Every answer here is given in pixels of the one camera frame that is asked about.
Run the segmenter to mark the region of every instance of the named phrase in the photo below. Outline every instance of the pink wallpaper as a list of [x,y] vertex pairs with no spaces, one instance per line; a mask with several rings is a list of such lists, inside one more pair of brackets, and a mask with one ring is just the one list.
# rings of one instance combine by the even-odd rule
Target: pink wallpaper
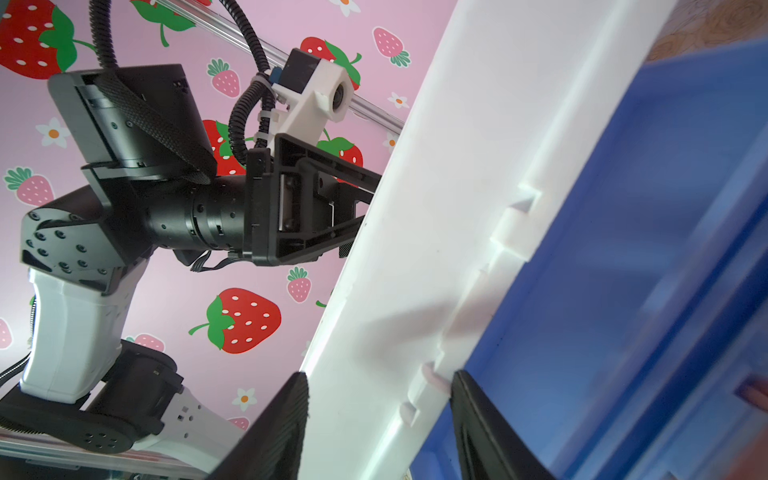
[[[238,93],[256,71],[253,59],[154,0],[113,3],[120,64],[181,63],[216,148],[219,174],[241,174],[226,130],[217,122],[227,122]],[[286,51],[308,37],[343,50],[349,66],[359,71],[359,92],[405,118],[453,7],[453,2],[433,3],[306,0],[244,7],[257,32]],[[381,49],[396,60],[379,53],[373,36],[377,25],[391,33],[379,32],[389,45]],[[59,71],[96,68],[90,41],[85,0],[62,0],[58,6],[49,0],[11,0],[0,18],[2,368],[29,348],[34,292],[18,261],[21,218],[32,205],[45,202],[40,192],[58,197],[86,184],[79,171],[84,161],[45,79]],[[362,57],[355,61],[358,53]],[[249,130],[256,129],[251,122]],[[352,151],[358,164],[379,173],[397,142],[379,125],[351,114],[327,130],[328,137],[318,139],[320,147],[334,154]],[[210,262],[221,257],[214,254]],[[185,384],[206,405],[245,428],[299,368],[342,266],[333,251],[298,270],[235,263],[192,273],[172,252],[158,250],[139,284],[124,337],[171,355]]]
[[[285,52],[299,46],[307,51],[312,45],[322,47],[324,42],[329,44],[322,50],[325,53],[334,47],[341,50],[349,63],[354,62],[353,70],[359,72],[357,93],[403,120],[419,93],[455,5],[456,0],[240,2],[248,18],[265,19],[252,20],[257,34]],[[229,18],[217,1],[211,8]],[[456,63],[467,60],[456,58]]]

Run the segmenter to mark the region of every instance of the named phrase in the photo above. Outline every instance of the blue container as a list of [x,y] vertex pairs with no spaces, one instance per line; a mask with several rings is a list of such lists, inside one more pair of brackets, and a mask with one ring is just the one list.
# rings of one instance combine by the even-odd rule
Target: blue container
[[[768,415],[768,41],[643,67],[467,370],[558,478],[722,478]],[[449,409],[414,480],[458,480]]]

